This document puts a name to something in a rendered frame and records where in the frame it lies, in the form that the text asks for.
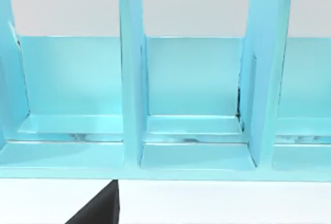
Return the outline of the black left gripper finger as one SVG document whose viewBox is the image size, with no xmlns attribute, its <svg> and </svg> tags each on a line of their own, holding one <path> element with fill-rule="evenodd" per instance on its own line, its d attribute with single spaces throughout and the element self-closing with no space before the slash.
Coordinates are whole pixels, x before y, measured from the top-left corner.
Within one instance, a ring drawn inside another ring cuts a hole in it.
<svg viewBox="0 0 331 224">
<path fill-rule="evenodd" d="M 119 224 L 118 180 L 111 180 L 65 224 Z"/>
</svg>

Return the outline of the light blue rack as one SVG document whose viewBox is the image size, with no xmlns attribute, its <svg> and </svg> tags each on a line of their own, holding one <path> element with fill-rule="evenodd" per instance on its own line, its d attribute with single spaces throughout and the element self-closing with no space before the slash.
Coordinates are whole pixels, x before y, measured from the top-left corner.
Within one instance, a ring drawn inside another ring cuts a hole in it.
<svg viewBox="0 0 331 224">
<path fill-rule="evenodd" d="M 0 0 L 0 178 L 331 182 L 331 37 L 249 0 L 242 37 L 28 36 Z"/>
</svg>

